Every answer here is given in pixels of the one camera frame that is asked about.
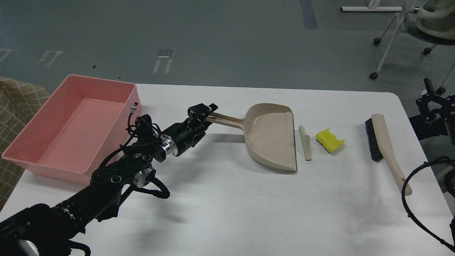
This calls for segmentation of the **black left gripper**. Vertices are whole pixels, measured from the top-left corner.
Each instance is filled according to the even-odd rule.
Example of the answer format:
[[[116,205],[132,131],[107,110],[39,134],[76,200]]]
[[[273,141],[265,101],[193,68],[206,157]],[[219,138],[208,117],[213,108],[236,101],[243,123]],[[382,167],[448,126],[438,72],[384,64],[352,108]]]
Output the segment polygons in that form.
[[[195,147],[205,136],[210,126],[208,120],[217,109],[218,106],[214,103],[194,105],[188,109],[188,119],[174,123],[163,131],[164,140],[173,141],[173,156],[180,156],[187,149]]]

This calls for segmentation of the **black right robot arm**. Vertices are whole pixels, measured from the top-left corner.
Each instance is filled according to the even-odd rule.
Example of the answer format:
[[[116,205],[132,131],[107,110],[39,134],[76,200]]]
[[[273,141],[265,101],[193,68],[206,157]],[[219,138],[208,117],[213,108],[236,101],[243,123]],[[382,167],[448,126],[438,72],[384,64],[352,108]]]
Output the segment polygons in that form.
[[[419,115],[411,117],[412,128],[419,140],[437,136],[448,136],[450,142],[454,144],[455,115],[454,115],[454,95],[442,97],[445,89],[434,89],[429,78],[423,79],[425,91],[423,95],[416,99],[416,105]],[[443,188],[446,192],[454,197],[454,158],[448,156],[439,156],[435,159],[423,162],[416,167],[405,178],[404,185],[408,185],[416,174],[422,170],[433,170],[433,167],[445,167],[445,173],[441,178]],[[404,188],[401,192],[401,200],[404,210],[408,216],[419,228],[428,233],[432,238],[437,240],[450,251],[454,252],[454,218],[449,224],[452,241],[448,242],[437,234],[429,230],[411,211],[404,195]]]

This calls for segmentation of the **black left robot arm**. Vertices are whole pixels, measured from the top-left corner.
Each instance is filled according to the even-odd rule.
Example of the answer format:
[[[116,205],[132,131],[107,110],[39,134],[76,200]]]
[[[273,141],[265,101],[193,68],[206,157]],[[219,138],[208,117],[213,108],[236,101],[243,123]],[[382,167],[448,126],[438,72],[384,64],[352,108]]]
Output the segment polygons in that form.
[[[123,202],[134,191],[167,199],[170,192],[156,177],[153,160],[180,156],[194,147],[210,126],[208,117],[216,104],[189,107],[188,117],[161,131],[152,118],[138,116],[134,124],[130,109],[127,142],[109,154],[92,174],[90,184],[54,207],[36,204],[1,222],[2,256],[68,256],[73,249],[91,254],[89,246],[73,241],[86,232],[93,220],[102,222],[118,216]]]

